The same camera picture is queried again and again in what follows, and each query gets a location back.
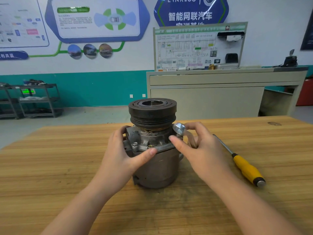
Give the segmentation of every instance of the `wall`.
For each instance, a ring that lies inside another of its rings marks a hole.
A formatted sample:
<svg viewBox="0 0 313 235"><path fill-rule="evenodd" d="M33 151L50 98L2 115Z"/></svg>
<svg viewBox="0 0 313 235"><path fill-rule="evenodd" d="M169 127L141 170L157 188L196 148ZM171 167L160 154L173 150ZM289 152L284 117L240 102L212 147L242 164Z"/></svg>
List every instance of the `wall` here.
<svg viewBox="0 0 313 235"><path fill-rule="evenodd" d="M39 0L45 10L47 0ZM25 61L0 61L0 81L21 84L23 79L57 83L65 106L127 105L147 93L146 71L154 69L152 28L157 27L153 10L157 0L143 0L150 23L139 42L126 42L111 59L83 56L74 60L67 54ZM248 21L242 66L272 66L283 63L295 49L300 65L313 64L313 51L300 51L312 11L313 0L228 0L226 22ZM58 39L46 26L50 42ZM109 43L118 48L119 43ZM67 50L62 44L61 50Z"/></svg>

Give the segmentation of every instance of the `white wall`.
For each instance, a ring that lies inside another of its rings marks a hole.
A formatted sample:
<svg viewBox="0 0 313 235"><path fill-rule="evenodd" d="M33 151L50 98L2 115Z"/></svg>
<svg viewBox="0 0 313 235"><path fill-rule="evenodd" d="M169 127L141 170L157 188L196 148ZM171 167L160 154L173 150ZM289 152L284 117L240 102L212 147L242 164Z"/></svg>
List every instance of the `white wall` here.
<svg viewBox="0 0 313 235"><path fill-rule="evenodd" d="M150 23L139 42L126 42L110 59L82 56L74 60L67 54L56 57L30 58L23 61L0 61L0 75L72 72L136 71L154 69L152 28L157 27L153 10L157 0L143 0L150 12ZM47 0L40 0L43 12ZM291 49L295 49L300 65L313 65L313 51L300 51L313 0L228 0L226 22L248 21L241 65L272 66L281 64ZM46 25L50 44L59 40ZM118 48L118 43L108 43ZM62 44L61 50L67 50Z"/></svg>

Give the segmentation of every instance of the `fingernail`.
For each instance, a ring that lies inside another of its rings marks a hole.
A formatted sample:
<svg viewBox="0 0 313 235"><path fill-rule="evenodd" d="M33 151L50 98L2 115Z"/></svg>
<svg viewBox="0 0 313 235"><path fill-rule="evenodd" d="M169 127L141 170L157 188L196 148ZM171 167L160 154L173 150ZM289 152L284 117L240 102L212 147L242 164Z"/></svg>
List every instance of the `fingernail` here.
<svg viewBox="0 0 313 235"><path fill-rule="evenodd" d="M150 153L150 155L154 155L154 154L157 153L157 149L156 148L152 148L149 153Z"/></svg>

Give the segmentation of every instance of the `blue hexagonal sign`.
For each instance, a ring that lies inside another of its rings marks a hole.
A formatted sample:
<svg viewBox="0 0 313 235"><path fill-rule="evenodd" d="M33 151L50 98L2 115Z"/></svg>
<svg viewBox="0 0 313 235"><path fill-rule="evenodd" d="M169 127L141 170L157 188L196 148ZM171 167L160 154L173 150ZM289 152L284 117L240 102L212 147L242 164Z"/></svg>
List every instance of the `blue hexagonal sign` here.
<svg viewBox="0 0 313 235"><path fill-rule="evenodd" d="M63 43L138 41L150 14L142 0L48 0L45 20Z"/></svg>
<svg viewBox="0 0 313 235"><path fill-rule="evenodd" d="M227 0L158 0L154 17L159 26L223 23L228 15Z"/></svg>

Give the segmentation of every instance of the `green line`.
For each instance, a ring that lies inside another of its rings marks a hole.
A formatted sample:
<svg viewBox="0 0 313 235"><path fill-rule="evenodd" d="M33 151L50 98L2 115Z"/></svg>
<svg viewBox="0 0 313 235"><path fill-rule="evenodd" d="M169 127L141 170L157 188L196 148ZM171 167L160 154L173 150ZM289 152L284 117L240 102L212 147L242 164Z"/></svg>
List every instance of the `green line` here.
<svg viewBox="0 0 313 235"><path fill-rule="evenodd" d="M112 49L112 52L119 52L123 49L124 47L124 44L125 44L125 41L122 41L122 43L120 44L120 47L119 48L116 48L116 49ZM55 57L57 56L58 54L68 54L68 51L67 50L60 50L61 48L61 45L62 45L62 42L60 41L59 43L59 46L58 46L58 50L55 54L53 55L29 55L30 58L37 58L37 57Z"/></svg>
<svg viewBox="0 0 313 235"><path fill-rule="evenodd" d="M218 23L220 23L220 22L221 22L221 20L223 19L224 15L225 15L225 12L226 12L226 7L225 7L225 5L224 5L223 0L221 0L221 3L222 3L222 5L223 5L223 7L224 7L224 12L223 12L223 14L222 14L221 18L219 19Z"/></svg>
<svg viewBox="0 0 313 235"><path fill-rule="evenodd" d="M59 54L60 52L60 48L61 48L61 44L62 42L60 41L59 46L58 46L58 50L55 54L53 55L29 55L30 58L37 58L37 57L55 57Z"/></svg>
<svg viewBox="0 0 313 235"><path fill-rule="evenodd" d="M158 11L157 11L157 15L159 16L162 25L165 26L165 25L164 25L164 22L163 22L163 20L162 20L162 18L161 18L161 16L160 16L160 9L161 9L161 7L162 7L162 5L163 5L163 2L164 2L164 1L162 1L161 4L160 4L160 6L159 6L159 9L158 9Z"/></svg>

